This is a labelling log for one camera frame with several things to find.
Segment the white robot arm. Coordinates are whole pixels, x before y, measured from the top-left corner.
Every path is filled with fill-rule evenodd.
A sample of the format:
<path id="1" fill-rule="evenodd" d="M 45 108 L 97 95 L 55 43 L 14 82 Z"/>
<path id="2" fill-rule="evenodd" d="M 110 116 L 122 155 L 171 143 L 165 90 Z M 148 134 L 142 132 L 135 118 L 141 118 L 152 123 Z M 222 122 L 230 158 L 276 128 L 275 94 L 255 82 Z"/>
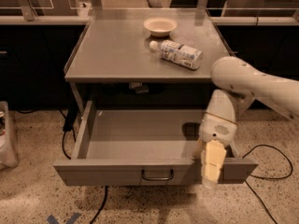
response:
<path id="1" fill-rule="evenodd" d="M 233 143 L 236 120 L 254 101 L 299 122 L 299 81 L 263 73 L 236 57 L 218 59 L 210 68 L 213 91 L 199 127 L 193 156 L 201 161 L 202 184 L 214 188 L 221 175 L 226 148 Z"/>

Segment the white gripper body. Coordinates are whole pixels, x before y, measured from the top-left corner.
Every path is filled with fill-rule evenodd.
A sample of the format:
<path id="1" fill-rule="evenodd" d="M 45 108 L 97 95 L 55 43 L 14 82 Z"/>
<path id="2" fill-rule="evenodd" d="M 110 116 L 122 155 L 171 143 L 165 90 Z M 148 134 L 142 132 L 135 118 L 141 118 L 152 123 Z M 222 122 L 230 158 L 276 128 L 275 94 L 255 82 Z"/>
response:
<path id="1" fill-rule="evenodd" d="M 226 91 L 214 90 L 200 124 L 199 137 L 203 142 L 221 142 L 225 147 L 232 144 L 236 126 L 236 102 Z"/>

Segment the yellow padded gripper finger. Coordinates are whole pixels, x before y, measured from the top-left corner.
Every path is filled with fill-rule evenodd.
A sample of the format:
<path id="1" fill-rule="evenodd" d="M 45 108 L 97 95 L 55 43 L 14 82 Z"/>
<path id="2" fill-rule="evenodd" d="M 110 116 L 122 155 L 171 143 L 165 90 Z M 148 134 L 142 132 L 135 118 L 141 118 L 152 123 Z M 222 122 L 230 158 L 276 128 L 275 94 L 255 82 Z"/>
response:
<path id="1" fill-rule="evenodd" d="M 202 150 L 201 177 L 202 184 L 207 189 L 214 189 L 217 186 L 225 156 L 224 145 L 217 140 L 209 141 Z"/>
<path id="2" fill-rule="evenodd" d="M 192 152 L 192 156 L 197 159 L 200 160 L 201 159 L 201 153 L 203 150 L 203 141 L 201 139 L 198 139 L 197 144 Z"/>

